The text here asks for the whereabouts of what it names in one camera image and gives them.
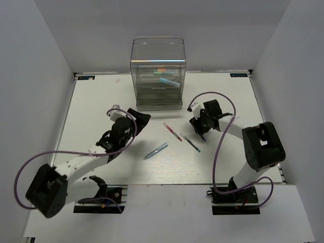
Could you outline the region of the green ink pen refill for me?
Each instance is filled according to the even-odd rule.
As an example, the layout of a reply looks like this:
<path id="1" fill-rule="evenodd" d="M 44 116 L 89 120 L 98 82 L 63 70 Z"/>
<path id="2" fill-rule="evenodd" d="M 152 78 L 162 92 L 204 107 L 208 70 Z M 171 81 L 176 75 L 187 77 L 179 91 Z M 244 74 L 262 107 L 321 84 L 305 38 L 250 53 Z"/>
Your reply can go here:
<path id="1" fill-rule="evenodd" d="M 187 136 L 185 136 L 183 133 L 180 133 L 180 136 L 185 141 L 187 141 L 197 152 L 201 152 L 201 150 Z"/>

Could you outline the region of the orange capped eraser stick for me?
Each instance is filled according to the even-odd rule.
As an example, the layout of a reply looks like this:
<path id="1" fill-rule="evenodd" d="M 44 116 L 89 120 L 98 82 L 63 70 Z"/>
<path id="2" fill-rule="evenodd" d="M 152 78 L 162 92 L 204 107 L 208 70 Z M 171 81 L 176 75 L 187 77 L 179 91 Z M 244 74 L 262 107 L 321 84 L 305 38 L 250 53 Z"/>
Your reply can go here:
<path id="1" fill-rule="evenodd" d="M 166 68 L 158 68 L 156 71 L 157 72 L 169 72 L 169 69 L 166 69 Z"/>

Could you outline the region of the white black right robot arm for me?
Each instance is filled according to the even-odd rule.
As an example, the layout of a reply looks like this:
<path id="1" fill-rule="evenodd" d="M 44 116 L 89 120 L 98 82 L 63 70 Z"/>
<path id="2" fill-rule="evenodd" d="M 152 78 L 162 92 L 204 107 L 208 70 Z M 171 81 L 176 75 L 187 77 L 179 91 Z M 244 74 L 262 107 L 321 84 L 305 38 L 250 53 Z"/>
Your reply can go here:
<path id="1" fill-rule="evenodd" d="M 286 159 L 284 147 L 271 122 L 248 126 L 235 114 L 223 113 L 217 100 L 205 102 L 204 107 L 192 101 L 187 111 L 193 113 L 193 118 L 189 120 L 189 123 L 201 137 L 211 129 L 222 133 L 212 168 L 213 188 L 220 195 L 229 195 L 235 202 L 242 201 L 247 196 L 248 188 L 253 187 L 260 180 L 269 180 L 268 177 L 262 175 Z M 229 189 L 220 191 L 216 188 L 216 166 L 226 134 L 243 141 L 246 162 L 239 172 L 230 178 Z"/>

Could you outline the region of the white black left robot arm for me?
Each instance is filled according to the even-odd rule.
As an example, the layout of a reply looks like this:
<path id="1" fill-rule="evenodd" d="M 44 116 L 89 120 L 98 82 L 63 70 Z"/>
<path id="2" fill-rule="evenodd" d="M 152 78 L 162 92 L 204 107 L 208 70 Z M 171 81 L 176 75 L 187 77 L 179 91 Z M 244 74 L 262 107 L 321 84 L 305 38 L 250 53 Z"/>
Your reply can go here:
<path id="1" fill-rule="evenodd" d="M 91 149 L 74 152 L 75 158 L 57 166 L 45 164 L 37 171 L 25 196 L 46 218 L 54 217 L 67 204 L 70 188 L 78 179 L 116 159 L 151 119 L 149 114 L 131 108 L 124 111 L 119 105 L 106 114 L 113 124 Z"/>

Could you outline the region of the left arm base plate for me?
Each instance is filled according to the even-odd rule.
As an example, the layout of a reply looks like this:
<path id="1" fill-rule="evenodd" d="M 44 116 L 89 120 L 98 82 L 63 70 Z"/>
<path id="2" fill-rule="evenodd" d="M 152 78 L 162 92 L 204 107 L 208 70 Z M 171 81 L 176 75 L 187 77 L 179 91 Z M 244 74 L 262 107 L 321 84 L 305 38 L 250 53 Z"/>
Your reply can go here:
<path id="1" fill-rule="evenodd" d="M 121 214 L 127 203 L 128 187 L 126 185 L 102 186 L 94 196 L 96 200 L 76 202 L 75 214 Z"/>

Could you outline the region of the blue capped correction stick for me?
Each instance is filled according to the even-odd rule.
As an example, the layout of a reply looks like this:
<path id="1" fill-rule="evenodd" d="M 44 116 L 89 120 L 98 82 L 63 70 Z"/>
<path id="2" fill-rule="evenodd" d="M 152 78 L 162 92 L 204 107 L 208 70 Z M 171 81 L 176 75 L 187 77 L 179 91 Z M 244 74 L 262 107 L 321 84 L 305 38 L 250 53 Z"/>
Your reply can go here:
<path id="1" fill-rule="evenodd" d="M 165 84 L 165 85 L 170 85 L 172 87 L 180 87 L 181 86 L 181 84 L 179 82 L 171 81 L 171 80 L 168 80 L 168 79 L 162 78 L 162 77 L 159 78 L 159 82 L 162 84 Z"/>

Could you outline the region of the red ink pen refill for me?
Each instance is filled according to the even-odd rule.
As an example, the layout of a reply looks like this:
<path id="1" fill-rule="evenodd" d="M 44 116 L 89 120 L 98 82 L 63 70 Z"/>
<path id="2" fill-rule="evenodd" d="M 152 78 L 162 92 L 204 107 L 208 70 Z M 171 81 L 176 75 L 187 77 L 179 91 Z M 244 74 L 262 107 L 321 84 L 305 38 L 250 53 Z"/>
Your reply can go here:
<path id="1" fill-rule="evenodd" d="M 179 141 L 182 141 L 182 138 L 173 130 L 171 129 L 166 123 L 163 123 L 163 126 L 168 129 Z"/>

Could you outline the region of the green capped eraser stick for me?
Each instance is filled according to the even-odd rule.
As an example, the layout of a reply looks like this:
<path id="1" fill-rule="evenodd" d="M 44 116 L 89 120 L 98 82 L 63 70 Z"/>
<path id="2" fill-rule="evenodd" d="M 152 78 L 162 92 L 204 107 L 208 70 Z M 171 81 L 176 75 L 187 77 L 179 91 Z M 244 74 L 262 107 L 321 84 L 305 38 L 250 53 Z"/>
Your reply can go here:
<path id="1" fill-rule="evenodd" d="M 177 76 L 178 73 L 177 72 L 157 72 L 157 71 L 154 71 L 153 75 L 155 75 L 155 76 Z"/>

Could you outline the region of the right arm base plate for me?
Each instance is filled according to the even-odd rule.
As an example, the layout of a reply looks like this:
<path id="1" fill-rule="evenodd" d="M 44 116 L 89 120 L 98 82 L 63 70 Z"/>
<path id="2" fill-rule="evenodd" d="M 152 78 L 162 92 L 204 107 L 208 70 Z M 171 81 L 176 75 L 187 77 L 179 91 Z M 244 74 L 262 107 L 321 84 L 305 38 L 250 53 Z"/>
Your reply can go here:
<path id="1" fill-rule="evenodd" d="M 213 215 L 260 215 L 255 187 L 232 194 L 219 194 L 211 187 L 206 195 L 211 198 Z"/>

